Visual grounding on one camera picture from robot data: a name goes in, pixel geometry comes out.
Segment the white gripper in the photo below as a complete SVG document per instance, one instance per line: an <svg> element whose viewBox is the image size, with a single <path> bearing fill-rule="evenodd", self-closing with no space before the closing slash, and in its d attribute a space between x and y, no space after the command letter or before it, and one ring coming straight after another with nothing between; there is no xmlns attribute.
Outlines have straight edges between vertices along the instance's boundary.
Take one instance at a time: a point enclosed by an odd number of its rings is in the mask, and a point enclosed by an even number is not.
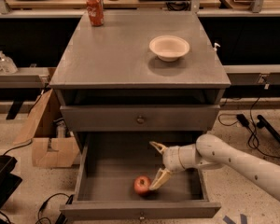
<svg viewBox="0 0 280 224"><path fill-rule="evenodd" d="M164 169L159 169L149 189L156 190L164 185L172 176L172 173L183 172L189 168L194 168L197 164L196 146L174 146L168 147L164 144L149 142L160 154Z"/></svg>

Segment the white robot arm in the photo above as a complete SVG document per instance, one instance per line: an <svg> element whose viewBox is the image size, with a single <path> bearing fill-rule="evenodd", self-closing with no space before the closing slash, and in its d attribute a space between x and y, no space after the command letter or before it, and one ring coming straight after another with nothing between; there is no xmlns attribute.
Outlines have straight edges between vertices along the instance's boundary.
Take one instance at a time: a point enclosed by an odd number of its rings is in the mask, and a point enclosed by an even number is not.
<svg viewBox="0 0 280 224"><path fill-rule="evenodd" d="M159 189L174 174L190 168L216 169L227 165L280 202L280 166L231 147L212 134L203 134L195 144L167 147L149 142L162 155L162 164L149 186Z"/></svg>

